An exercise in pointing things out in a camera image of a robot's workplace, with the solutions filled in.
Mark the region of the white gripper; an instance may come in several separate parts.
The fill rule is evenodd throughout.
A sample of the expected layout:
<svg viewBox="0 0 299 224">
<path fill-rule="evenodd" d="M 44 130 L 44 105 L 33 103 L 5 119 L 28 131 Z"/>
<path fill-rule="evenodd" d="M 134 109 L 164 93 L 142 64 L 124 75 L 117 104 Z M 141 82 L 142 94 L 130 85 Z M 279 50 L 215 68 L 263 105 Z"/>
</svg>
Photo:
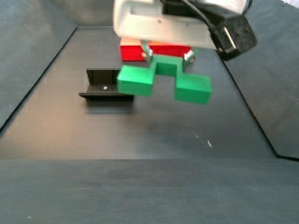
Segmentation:
<svg viewBox="0 0 299 224">
<path fill-rule="evenodd" d="M 150 62 L 153 55 L 146 40 L 213 48 L 205 24 L 197 18 L 164 15 L 160 0 L 114 0 L 113 29 L 118 37 L 141 40 L 142 57 L 146 62 Z M 192 48 L 182 55 L 182 70 L 193 63 L 198 51 L 197 48 Z"/>
</svg>

